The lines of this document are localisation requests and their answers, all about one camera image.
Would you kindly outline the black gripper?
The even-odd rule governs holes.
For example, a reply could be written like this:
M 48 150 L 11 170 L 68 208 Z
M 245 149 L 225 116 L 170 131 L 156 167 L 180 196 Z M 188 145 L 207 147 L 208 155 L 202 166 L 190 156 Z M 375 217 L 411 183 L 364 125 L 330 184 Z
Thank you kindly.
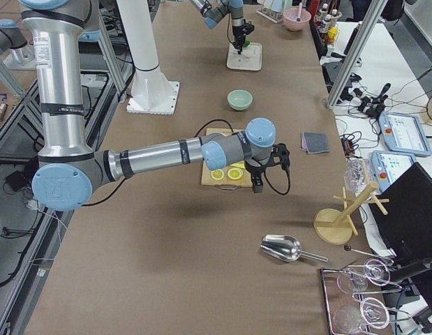
M 246 45 L 246 36 L 254 31 L 254 25 L 246 20 L 232 21 L 232 32 L 234 35 L 233 47 L 238 54 L 241 54 Z
M 244 161 L 244 165 L 246 171 L 250 173 L 253 192 L 254 193 L 263 192 L 263 181 L 261 176 L 265 174 L 267 168 L 271 168 L 276 165 L 274 159 L 271 158 L 265 164 L 261 164 L 261 162 L 255 161 L 253 159 L 247 159 Z

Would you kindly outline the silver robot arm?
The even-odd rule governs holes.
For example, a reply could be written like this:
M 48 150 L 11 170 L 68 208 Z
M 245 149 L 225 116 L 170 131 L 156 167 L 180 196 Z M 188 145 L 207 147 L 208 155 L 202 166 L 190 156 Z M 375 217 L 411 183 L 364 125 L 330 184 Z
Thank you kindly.
M 0 128 L 0 144 L 10 137 L 13 117 L 25 117 L 21 107 L 36 109 L 41 123 L 43 145 L 37 152 L 38 169 L 31 179 L 37 201 L 56 211 L 72 211 L 87 205 L 94 191 L 121 178 L 135 174 L 188 165 L 204 161 L 210 170 L 246 161 L 257 167 L 273 163 L 276 127 L 259 117 L 244 130 L 230 135 L 212 133 L 190 139 L 156 144 L 141 149 L 97 151 L 86 133 L 80 41 L 90 36 L 92 42 L 107 38 L 101 29 L 99 1 L 18 1 L 23 25 L 31 32 L 38 85 L 38 102 L 31 91 L 19 98 L 17 109 Z M 242 51 L 245 37 L 254 29 L 244 19 L 243 1 L 221 2 L 215 9 L 211 3 L 195 3 L 209 28 L 214 28 L 226 15 L 231 16 L 234 48 Z M 131 56 L 134 56 L 134 88 L 129 112 L 174 113 L 179 82 L 168 81 L 161 72 L 146 1 L 117 2 Z
M 243 48 L 248 45 L 247 35 L 255 29 L 255 26 L 244 18 L 244 2 L 242 0 L 219 1 L 214 5 L 209 1 L 190 0 L 190 2 L 199 10 L 204 18 L 204 23 L 210 29 L 213 29 L 225 16 L 231 15 L 234 36 L 232 45 L 237 53 L 241 54 Z

